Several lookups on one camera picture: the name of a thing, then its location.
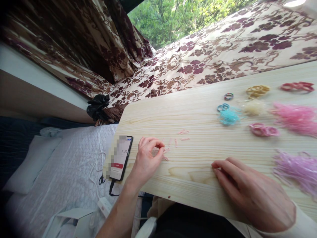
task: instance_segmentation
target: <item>wooden board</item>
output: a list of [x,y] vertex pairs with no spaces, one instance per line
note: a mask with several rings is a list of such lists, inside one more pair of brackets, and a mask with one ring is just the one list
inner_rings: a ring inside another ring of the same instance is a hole
[[[173,201],[244,221],[241,212],[236,210],[220,187],[210,164],[214,160],[224,160],[232,156],[279,181],[271,173],[274,166],[272,156],[277,154],[275,149],[290,154],[306,151],[317,156],[317,139],[297,135],[287,129],[280,129],[280,137],[259,138],[250,132],[248,125],[261,122],[274,126],[274,116],[265,113],[257,117],[247,117],[238,125],[225,127],[219,122],[216,108],[226,102],[223,96],[228,92],[234,93],[234,100],[229,104],[239,107],[243,103],[238,101],[247,99],[245,90],[260,84],[271,87],[270,92],[261,98],[266,102],[267,108],[273,108],[272,102],[275,101],[316,106],[316,91],[307,94],[279,89],[283,83],[299,81],[312,82],[317,87],[317,61],[129,104],[116,131],[116,136],[134,137],[123,182],[131,172],[142,136],[165,138],[165,144],[172,138],[170,151],[165,154],[169,161],[162,162],[156,175],[142,191],[166,199],[170,196]],[[179,135],[178,132],[182,129],[189,130],[190,133]],[[174,147],[175,138],[178,140],[177,148]],[[297,188],[283,187],[291,199],[317,221],[317,203]]]

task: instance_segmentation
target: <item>hand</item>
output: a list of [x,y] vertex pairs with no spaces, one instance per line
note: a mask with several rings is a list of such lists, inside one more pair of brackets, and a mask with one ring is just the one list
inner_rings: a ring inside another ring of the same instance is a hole
[[296,207],[273,179],[234,158],[211,164],[221,186],[255,228],[264,232],[289,229],[296,220]]
[[[153,157],[152,150],[159,148]],[[155,174],[164,157],[165,145],[155,137],[142,137],[139,142],[139,151],[136,155],[132,171],[127,178],[137,189],[141,187]]]

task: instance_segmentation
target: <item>phone screen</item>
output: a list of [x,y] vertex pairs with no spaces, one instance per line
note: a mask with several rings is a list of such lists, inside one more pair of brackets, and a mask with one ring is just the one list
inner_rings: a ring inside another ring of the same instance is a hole
[[133,137],[128,136],[125,140],[120,141],[117,146],[117,153],[114,156],[114,163],[111,164],[110,178],[121,181],[124,176],[126,163],[129,158]]

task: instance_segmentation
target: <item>green tree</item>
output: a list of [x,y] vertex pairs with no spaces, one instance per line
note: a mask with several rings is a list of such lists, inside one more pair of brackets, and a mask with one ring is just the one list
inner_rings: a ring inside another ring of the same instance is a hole
[[217,22],[256,0],[145,0],[128,16],[155,49]]

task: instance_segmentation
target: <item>sleeve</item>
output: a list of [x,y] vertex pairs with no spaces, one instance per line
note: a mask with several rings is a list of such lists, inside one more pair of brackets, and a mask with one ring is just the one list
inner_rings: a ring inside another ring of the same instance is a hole
[[307,216],[296,204],[296,222],[286,231],[267,233],[257,230],[263,238],[316,238],[317,223]]

